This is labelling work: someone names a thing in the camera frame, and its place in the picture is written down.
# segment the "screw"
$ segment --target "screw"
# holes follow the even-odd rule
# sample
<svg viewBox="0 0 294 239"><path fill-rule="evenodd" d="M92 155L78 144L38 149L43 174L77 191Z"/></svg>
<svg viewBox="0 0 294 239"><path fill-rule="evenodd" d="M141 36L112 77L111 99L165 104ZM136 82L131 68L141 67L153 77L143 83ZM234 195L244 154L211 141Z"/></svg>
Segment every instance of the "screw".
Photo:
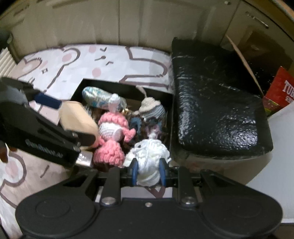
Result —
<svg viewBox="0 0 294 239"><path fill-rule="evenodd" d="M73 150L74 151L77 151L77 152L80 152L81 151L80 148L78 146L76 146L76 145L73 147Z"/></svg>
<svg viewBox="0 0 294 239"><path fill-rule="evenodd" d="M145 206L148 207L148 208L149 207L152 207L152 203L149 203L149 202L148 203L145 203Z"/></svg>
<svg viewBox="0 0 294 239"><path fill-rule="evenodd" d="M193 197L185 197L185 198L182 198L182 203L186 205L193 205L196 203L196 200Z"/></svg>
<svg viewBox="0 0 294 239"><path fill-rule="evenodd" d="M101 199L101 202L105 205L115 204L116 200L114 197L104 197Z"/></svg>

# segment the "pink knitted toy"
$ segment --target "pink knitted toy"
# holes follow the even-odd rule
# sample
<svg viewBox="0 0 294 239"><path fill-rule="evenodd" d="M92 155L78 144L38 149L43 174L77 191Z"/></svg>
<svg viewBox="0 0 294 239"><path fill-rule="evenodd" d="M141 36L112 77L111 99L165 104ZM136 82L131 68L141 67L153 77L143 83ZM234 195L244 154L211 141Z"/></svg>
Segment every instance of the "pink knitted toy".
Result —
<svg viewBox="0 0 294 239"><path fill-rule="evenodd" d="M104 113L99 122L100 147L94 153L94 163L108 163L110 165L121 166L125 155L118 143L123 137L125 142L129 142L136 134L135 129L129 130L128 121L119 112Z"/></svg>

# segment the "hand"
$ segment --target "hand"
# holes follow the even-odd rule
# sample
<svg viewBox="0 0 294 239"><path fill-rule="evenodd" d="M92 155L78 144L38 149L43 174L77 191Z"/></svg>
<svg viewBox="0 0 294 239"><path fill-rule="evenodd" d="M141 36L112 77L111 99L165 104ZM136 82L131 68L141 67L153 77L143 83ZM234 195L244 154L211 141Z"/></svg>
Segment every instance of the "hand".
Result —
<svg viewBox="0 0 294 239"><path fill-rule="evenodd" d="M12 152L17 151L16 148L10 147L8 146L9 150L11 150ZM8 162L8 156L7 156L7 147L6 144L0 140L0 160L3 163L7 163Z"/></svg>

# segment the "black plastic wrapped package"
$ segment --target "black plastic wrapped package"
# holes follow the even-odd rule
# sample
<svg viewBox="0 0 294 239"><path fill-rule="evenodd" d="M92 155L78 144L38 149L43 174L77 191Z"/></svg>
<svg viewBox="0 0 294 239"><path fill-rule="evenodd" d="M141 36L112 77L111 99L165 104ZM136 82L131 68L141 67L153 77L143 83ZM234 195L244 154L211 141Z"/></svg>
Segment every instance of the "black plastic wrapped package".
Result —
<svg viewBox="0 0 294 239"><path fill-rule="evenodd" d="M172 52L178 150L200 158L242 160L273 149L258 87L235 52L178 39Z"/></svg>

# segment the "drawer handle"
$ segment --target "drawer handle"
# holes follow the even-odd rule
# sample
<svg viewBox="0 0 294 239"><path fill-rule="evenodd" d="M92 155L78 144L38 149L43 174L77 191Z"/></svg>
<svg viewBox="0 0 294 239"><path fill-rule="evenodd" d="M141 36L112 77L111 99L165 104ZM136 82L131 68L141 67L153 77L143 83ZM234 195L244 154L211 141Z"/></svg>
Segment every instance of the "drawer handle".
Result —
<svg viewBox="0 0 294 239"><path fill-rule="evenodd" d="M13 14L13 16L16 16L16 15L20 14L22 11L24 11L25 9L27 9L29 6L30 6L30 5L28 4L28 5L26 5L24 8L20 9L19 11L16 11L16 12Z"/></svg>
<svg viewBox="0 0 294 239"><path fill-rule="evenodd" d="M261 23L266 29L269 29L269 28L270 28L270 27L269 27L264 21L262 21L262 20L260 20L259 18L253 16L250 12L247 11L247 12L245 12L245 14L246 14L247 16L251 17L253 20L256 20L256 21L258 21L259 23Z"/></svg>

